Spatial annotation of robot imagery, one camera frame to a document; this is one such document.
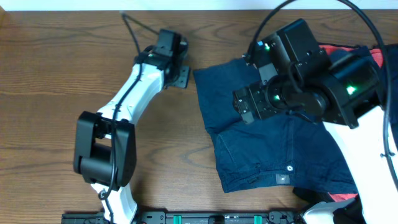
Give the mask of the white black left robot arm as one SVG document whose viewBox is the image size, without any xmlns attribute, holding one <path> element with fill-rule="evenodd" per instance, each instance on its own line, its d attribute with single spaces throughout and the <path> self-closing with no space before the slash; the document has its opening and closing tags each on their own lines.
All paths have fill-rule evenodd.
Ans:
<svg viewBox="0 0 398 224">
<path fill-rule="evenodd" d="M 136 167 L 135 126 L 151 99 L 164 88 L 186 88 L 186 38 L 158 40 L 134 59 L 131 74 L 111 101 L 76 122 L 73 170 L 96 191 L 104 223 L 133 223 L 137 212 L 129 182 Z"/>
</svg>

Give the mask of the dark blue denim shorts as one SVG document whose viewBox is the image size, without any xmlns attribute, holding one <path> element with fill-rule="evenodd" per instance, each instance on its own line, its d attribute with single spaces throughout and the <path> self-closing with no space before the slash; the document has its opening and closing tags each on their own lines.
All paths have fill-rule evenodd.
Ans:
<svg viewBox="0 0 398 224">
<path fill-rule="evenodd" d="M 232 92 L 260 79 L 244 60 L 195 70 L 193 76 L 224 192 L 291 185 L 357 193 L 343 154 L 323 124 L 287 114 L 244 124 L 233 108 Z"/>
</svg>

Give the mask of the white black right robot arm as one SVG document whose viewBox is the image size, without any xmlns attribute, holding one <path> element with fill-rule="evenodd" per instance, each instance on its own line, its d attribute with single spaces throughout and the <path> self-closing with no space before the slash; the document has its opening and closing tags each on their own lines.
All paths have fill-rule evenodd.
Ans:
<svg viewBox="0 0 398 224">
<path fill-rule="evenodd" d="M 244 54 L 261 81 L 233 93 L 245 123 L 283 112 L 316 117 L 337 143 L 358 190 L 342 202 L 319 202 L 300 223 L 396 223 L 397 149 L 376 63 L 355 54 L 332 62 L 324 49 L 283 56 Z"/>
</svg>

